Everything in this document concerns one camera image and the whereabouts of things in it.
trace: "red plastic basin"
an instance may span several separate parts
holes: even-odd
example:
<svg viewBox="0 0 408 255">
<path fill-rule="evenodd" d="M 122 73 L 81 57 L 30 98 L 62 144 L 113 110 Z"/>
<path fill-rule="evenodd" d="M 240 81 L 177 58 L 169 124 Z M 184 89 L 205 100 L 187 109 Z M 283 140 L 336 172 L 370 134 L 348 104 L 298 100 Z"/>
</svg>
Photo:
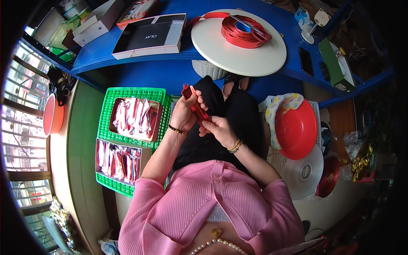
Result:
<svg viewBox="0 0 408 255">
<path fill-rule="evenodd" d="M 307 100 L 296 110 L 289 110 L 282 116 L 279 108 L 275 117 L 275 131 L 280 153 L 291 160 L 306 157 L 313 149 L 317 137 L 317 120 L 313 108 Z"/>
<path fill-rule="evenodd" d="M 64 107 L 58 106 L 58 101 L 55 98 L 55 95 L 51 93 L 45 104 L 42 116 L 42 128 L 45 136 L 48 137 L 49 135 L 59 133 L 63 121 Z"/>
</svg>

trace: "hand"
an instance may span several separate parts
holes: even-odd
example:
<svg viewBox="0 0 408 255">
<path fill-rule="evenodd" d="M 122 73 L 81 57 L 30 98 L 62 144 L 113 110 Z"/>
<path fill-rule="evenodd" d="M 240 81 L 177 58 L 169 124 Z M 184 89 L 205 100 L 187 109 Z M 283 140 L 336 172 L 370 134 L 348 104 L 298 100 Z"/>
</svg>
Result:
<svg viewBox="0 0 408 255">
<path fill-rule="evenodd" d="M 222 118 L 218 116 L 210 116 L 212 121 L 208 122 L 203 120 L 199 131 L 200 136 L 203 137 L 206 134 L 213 133 L 215 138 L 221 143 L 225 148 L 232 148 L 237 143 L 238 138 L 231 128 L 227 118 Z"/>
<path fill-rule="evenodd" d="M 170 125 L 173 128 L 178 129 L 182 132 L 190 131 L 195 121 L 197 120 L 190 109 L 190 107 L 196 101 L 198 101 L 201 108 L 203 108 L 205 111 L 208 110 L 208 107 L 205 105 L 203 97 L 201 96 L 201 91 L 199 90 L 196 90 L 188 100 L 186 100 L 184 96 L 180 97 L 171 117 Z"/>
</svg>

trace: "beaded bracelet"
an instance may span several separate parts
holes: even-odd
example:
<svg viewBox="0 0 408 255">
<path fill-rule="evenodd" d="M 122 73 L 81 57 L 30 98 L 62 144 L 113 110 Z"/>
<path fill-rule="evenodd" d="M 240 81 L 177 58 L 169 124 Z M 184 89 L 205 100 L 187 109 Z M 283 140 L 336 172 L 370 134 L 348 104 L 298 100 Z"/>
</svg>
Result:
<svg viewBox="0 0 408 255">
<path fill-rule="evenodd" d="M 182 135 L 187 135 L 188 134 L 187 132 L 183 132 L 183 131 L 180 131 L 178 129 L 173 128 L 172 126 L 170 126 L 170 124 L 169 124 L 169 129 L 173 130 L 177 134 L 182 134 Z"/>
<path fill-rule="evenodd" d="M 235 152 L 237 152 L 239 150 L 239 148 L 241 147 L 242 141 L 241 140 L 238 140 L 238 141 L 239 141 L 239 143 L 235 146 L 235 150 L 233 149 L 233 150 L 229 151 L 229 153 L 234 154 Z"/>
<path fill-rule="evenodd" d="M 227 148 L 227 150 L 231 151 L 231 150 L 235 149 L 235 147 L 237 147 L 237 145 L 238 145 L 238 143 L 239 143 L 240 141 L 241 141 L 241 140 L 238 139 L 238 141 L 235 143 L 234 147 L 229 148 L 229 149 Z"/>
</svg>

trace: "woman's right hand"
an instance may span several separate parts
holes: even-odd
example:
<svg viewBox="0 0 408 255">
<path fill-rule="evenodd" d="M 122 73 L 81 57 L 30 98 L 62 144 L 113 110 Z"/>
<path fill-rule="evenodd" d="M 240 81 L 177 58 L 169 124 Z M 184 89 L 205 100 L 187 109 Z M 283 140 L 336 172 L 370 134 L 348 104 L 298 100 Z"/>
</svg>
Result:
<svg viewBox="0 0 408 255">
<path fill-rule="evenodd" d="M 225 148 L 234 147 L 238 141 L 238 138 L 232 130 L 227 118 L 210 116 L 210 119 L 212 123 L 205 120 L 202 121 L 203 127 L 201 126 L 199 129 L 200 137 L 212 133 Z"/>
</svg>

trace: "red ribbon spool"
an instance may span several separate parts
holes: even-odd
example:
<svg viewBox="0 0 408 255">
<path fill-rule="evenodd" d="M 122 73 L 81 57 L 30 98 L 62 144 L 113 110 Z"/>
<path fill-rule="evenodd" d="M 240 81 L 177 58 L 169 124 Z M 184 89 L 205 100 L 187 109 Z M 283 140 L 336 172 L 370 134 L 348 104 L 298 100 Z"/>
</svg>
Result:
<svg viewBox="0 0 408 255">
<path fill-rule="evenodd" d="M 340 165 L 336 157 L 328 157 L 324 160 L 323 174 L 317 185 L 316 196 L 327 197 L 336 186 L 339 177 Z"/>
<path fill-rule="evenodd" d="M 223 18 L 222 24 L 221 24 L 221 34 L 222 36 L 227 40 L 227 42 L 241 47 L 245 49 L 255 49 L 260 47 L 262 44 L 266 43 L 270 39 L 272 39 L 272 36 L 270 33 L 268 33 L 264 27 L 256 22 L 255 20 L 241 16 L 241 15 L 235 15 L 238 19 L 241 21 L 247 22 L 251 25 L 254 26 L 254 28 L 258 29 L 263 33 L 263 35 L 259 34 L 258 32 L 254 31 L 251 29 L 250 33 L 244 32 L 239 30 L 236 27 L 236 21 L 232 17 L 229 16 L 228 13 L 226 12 L 209 12 L 206 13 L 203 17 L 196 17 L 192 20 L 190 20 L 187 24 L 187 26 L 190 26 L 194 23 L 196 23 L 200 18 Z"/>
</svg>

